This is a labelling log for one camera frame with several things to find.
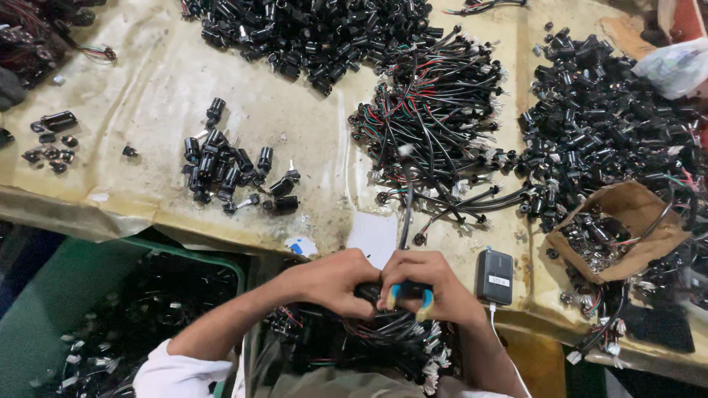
bin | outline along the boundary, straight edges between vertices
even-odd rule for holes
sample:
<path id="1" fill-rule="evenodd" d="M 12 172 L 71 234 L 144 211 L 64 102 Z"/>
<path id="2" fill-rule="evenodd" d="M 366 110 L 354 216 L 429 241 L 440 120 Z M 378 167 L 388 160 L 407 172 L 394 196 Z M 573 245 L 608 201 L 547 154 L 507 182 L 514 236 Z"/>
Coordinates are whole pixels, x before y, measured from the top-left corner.
<path id="1" fill-rule="evenodd" d="M 230 268 L 238 278 L 238 294 L 244 291 L 244 272 L 224 258 L 132 237 L 100 244 L 67 238 L 0 320 L 0 397 L 34 397 L 30 380 L 66 359 L 60 336 L 77 328 L 151 250 Z"/>

pile of key switches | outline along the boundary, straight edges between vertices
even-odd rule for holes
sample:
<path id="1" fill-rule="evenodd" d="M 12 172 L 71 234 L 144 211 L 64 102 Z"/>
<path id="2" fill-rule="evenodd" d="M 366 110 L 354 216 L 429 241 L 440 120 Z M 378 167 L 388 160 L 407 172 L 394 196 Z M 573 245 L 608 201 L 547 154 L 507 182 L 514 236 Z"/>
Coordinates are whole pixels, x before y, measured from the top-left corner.
<path id="1" fill-rule="evenodd" d="M 184 158 L 189 162 L 182 168 L 188 177 L 187 186 L 193 192 L 195 207 L 204 208 L 216 195 L 222 201 L 222 209 L 233 215 L 238 209 L 261 203 L 261 196 L 252 193 L 239 204 L 234 203 L 236 187 L 253 186 L 260 192 L 273 196 L 263 202 L 263 209 L 280 215 L 293 212 L 298 208 L 297 196 L 288 196 L 300 179 L 300 174 L 292 165 L 290 170 L 271 186 L 266 185 L 266 177 L 273 167 L 273 148 L 263 147 L 258 162 L 253 164 L 243 148 L 233 147 L 224 133 L 215 125 L 221 121 L 226 102 L 214 98 L 207 110 L 207 122 L 204 131 L 197 137 L 184 140 Z M 202 144 L 199 138 L 206 136 Z"/>

